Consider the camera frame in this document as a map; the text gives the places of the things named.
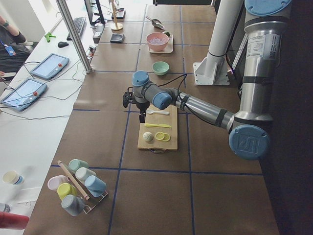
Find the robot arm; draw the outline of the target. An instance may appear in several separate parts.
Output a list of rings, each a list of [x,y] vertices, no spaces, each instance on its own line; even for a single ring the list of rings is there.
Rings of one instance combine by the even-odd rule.
[[[140,110],[140,122],[145,121],[150,105],[161,110],[176,106],[211,125],[226,129],[231,150],[242,159],[263,158],[270,147],[267,129],[272,117],[268,109],[281,37],[290,18],[291,1],[221,1],[207,56],[194,64],[195,82],[198,85],[220,85],[226,81],[221,71],[242,8],[246,10],[244,31],[247,48],[238,112],[231,113],[176,88],[162,88],[142,70],[133,74],[132,86],[123,96],[123,105],[135,104]]]

